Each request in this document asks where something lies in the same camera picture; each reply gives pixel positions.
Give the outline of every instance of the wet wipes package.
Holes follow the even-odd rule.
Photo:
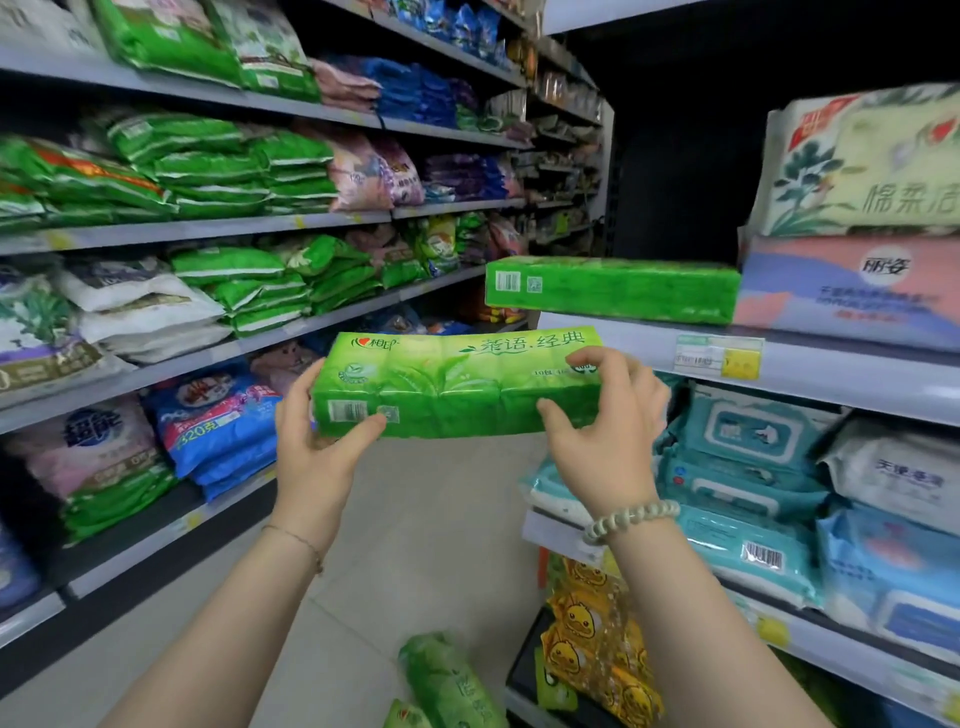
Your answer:
[[[317,378],[320,432],[338,437],[374,413],[387,437],[475,437],[543,432],[541,397],[576,427],[597,412],[600,377],[565,358],[600,346],[593,327],[467,336],[341,333]]]
[[[830,617],[960,665],[960,539],[862,505],[817,535]]]
[[[280,395],[257,384],[243,364],[197,372],[152,392],[146,405],[156,414],[156,430],[187,477],[216,461],[219,473],[232,473],[253,459],[257,443],[275,434],[274,411]]]
[[[771,400],[741,390],[696,384],[684,444],[719,457],[813,473],[810,453],[840,420],[839,407]]]
[[[960,536],[960,442],[939,429],[856,418],[821,459],[841,496]]]
[[[717,576],[798,609],[820,606],[812,531],[777,523],[672,483],[661,483],[658,490],[660,497],[680,503],[677,525]]]
[[[748,465],[675,445],[661,465],[664,482],[779,522],[810,521],[827,486],[792,471]]]

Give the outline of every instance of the person's right hand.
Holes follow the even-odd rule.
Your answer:
[[[566,487],[595,518],[657,499],[650,471],[654,440],[663,432],[670,389],[631,356],[585,347],[566,358],[571,367],[600,371],[600,411],[593,425],[574,429],[552,400],[540,400],[550,452]]]

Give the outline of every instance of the white circle logo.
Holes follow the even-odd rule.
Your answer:
[[[902,245],[878,245],[860,259],[860,277],[884,288],[910,275],[913,255]]]

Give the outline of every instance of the tiled floor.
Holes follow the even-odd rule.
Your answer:
[[[383,440],[361,463],[326,574],[311,587],[256,728],[379,728],[407,696],[396,652],[449,629],[495,697],[540,606],[517,487],[542,435]],[[92,728],[227,575],[258,528],[0,701],[0,726]]]

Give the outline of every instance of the bracelet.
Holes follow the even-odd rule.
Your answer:
[[[296,539],[301,544],[313,551],[313,555],[317,559],[317,575],[320,576],[322,573],[324,573],[324,559],[313,544],[306,539],[302,539],[296,533],[290,533],[290,531],[288,531],[286,528],[280,528],[278,525],[273,525],[272,523],[267,523],[265,526],[263,526],[263,528],[260,529],[260,533],[263,533],[268,528],[272,528],[274,531],[279,531],[280,533],[286,534],[292,539]]]
[[[676,500],[655,500],[647,505],[621,508],[609,516],[597,519],[584,531],[584,541],[591,546],[603,543],[614,531],[625,531],[631,525],[655,519],[675,519],[680,515],[680,503]]]

